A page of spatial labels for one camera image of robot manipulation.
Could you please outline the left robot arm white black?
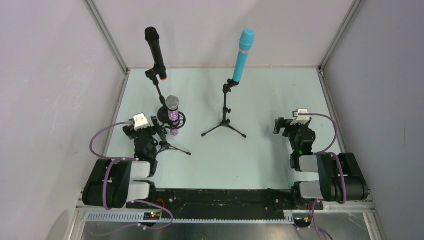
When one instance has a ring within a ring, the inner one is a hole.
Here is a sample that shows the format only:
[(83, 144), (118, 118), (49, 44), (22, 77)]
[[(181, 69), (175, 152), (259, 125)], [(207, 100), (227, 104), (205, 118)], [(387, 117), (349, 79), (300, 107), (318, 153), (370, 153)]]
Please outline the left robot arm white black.
[[(94, 150), (96, 138), (117, 126), (123, 126), (124, 133), (138, 148), (133, 157), (104, 156)], [(83, 204), (111, 210), (121, 209), (131, 201), (146, 200), (153, 189), (152, 183), (147, 179), (155, 174), (158, 164), (154, 134), (144, 113), (97, 132), (90, 140), (89, 150), (98, 160), (83, 189)]]

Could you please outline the black microphone orange end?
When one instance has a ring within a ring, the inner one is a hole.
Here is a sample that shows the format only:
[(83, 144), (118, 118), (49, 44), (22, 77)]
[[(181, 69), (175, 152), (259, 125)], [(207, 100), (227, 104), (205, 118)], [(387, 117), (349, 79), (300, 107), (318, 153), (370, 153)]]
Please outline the black microphone orange end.
[(160, 35), (157, 30), (149, 26), (145, 29), (145, 40), (147, 41), (154, 60), (153, 69), (162, 81), (167, 80), (167, 72), (160, 47)]

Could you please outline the tripod stand with clip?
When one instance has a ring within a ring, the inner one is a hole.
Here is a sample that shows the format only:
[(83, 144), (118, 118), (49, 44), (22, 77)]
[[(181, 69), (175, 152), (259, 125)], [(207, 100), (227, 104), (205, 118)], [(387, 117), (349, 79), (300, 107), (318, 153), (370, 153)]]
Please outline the tripod stand with clip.
[(205, 137), (207, 134), (211, 133), (212, 131), (214, 131), (218, 128), (228, 128), (228, 129), (233, 130), (236, 133), (240, 134), (243, 138), (245, 138), (245, 139), (247, 138), (247, 135), (245, 135), (244, 133), (238, 131), (237, 129), (235, 129), (234, 127), (231, 126), (231, 120), (228, 118), (228, 115), (232, 112), (232, 110), (230, 108), (228, 108), (228, 106), (227, 106), (228, 93), (230, 93), (232, 91), (233, 87), (236, 87), (238, 85), (239, 85), (239, 82), (236, 82), (232, 79), (228, 79), (227, 82), (223, 85), (223, 88), (222, 88), (222, 92), (223, 92), (222, 120), (217, 126), (215, 126), (212, 129), (202, 133), (201, 137)]

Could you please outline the blue toy microphone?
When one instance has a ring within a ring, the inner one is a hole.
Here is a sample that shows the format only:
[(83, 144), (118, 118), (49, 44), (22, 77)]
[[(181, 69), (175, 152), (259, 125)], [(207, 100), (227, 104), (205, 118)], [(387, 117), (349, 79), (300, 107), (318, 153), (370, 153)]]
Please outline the blue toy microphone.
[(239, 39), (239, 51), (234, 66), (234, 72), (232, 80), (238, 85), (242, 79), (242, 75), (246, 66), (249, 52), (254, 44), (255, 31), (250, 28), (246, 28), (241, 33)]

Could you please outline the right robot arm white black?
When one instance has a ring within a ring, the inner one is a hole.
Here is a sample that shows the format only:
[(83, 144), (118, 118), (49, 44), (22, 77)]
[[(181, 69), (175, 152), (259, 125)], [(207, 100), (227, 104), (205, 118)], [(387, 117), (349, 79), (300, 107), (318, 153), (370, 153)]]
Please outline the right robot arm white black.
[(370, 191), (355, 155), (313, 152), (316, 133), (310, 122), (277, 118), (274, 134), (288, 138), (292, 154), (290, 167), (300, 173), (315, 173), (317, 180), (297, 181), (291, 188), (296, 200), (324, 200), (340, 204), (364, 201)]

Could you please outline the tripod stand with shock mount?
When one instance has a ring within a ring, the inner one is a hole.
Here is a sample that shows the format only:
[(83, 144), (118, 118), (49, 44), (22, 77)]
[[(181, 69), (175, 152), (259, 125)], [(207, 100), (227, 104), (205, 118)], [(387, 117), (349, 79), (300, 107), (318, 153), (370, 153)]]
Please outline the tripod stand with shock mount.
[(157, 113), (157, 120), (160, 122), (160, 127), (157, 130), (159, 136), (159, 150), (158, 153), (164, 153), (165, 151), (178, 151), (188, 156), (192, 153), (188, 150), (184, 150), (176, 145), (176, 136), (173, 135), (175, 131), (180, 130), (186, 125), (186, 115), (182, 112), (178, 113), (177, 120), (171, 120), (166, 109), (160, 109)]

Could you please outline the black round base mic stand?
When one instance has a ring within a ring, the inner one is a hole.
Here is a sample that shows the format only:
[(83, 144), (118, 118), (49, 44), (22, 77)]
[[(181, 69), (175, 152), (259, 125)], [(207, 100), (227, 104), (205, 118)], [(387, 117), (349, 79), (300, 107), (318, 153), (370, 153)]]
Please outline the black round base mic stand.
[(163, 96), (161, 89), (159, 87), (159, 80), (158, 80), (158, 75), (159, 73), (162, 73), (163, 70), (165, 70), (164, 67), (157, 67), (157, 66), (153, 66), (153, 68), (147, 70), (145, 72), (145, 75), (147, 78), (149, 78), (153, 85), (156, 87), (157, 93), (159, 95), (159, 101), (161, 104), (160, 109), (157, 112), (157, 118), (158, 120), (163, 123), (164, 125), (178, 125), (180, 122), (180, 116), (178, 116), (177, 120), (171, 120), (168, 114), (168, 107), (166, 106), (166, 99)]

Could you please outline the purple glitter microphone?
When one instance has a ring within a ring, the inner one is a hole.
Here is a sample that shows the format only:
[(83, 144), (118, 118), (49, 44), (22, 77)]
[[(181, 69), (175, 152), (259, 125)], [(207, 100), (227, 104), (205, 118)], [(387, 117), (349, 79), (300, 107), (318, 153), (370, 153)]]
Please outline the purple glitter microphone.
[(179, 129), (178, 129), (178, 126), (180, 123), (179, 104), (180, 104), (180, 101), (175, 95), (170, 95), (165, 100), (168, 118), (172, 123), (172, 128), (170, 130), (170, 134), (172, 136), (177, 136), (179, 134)]

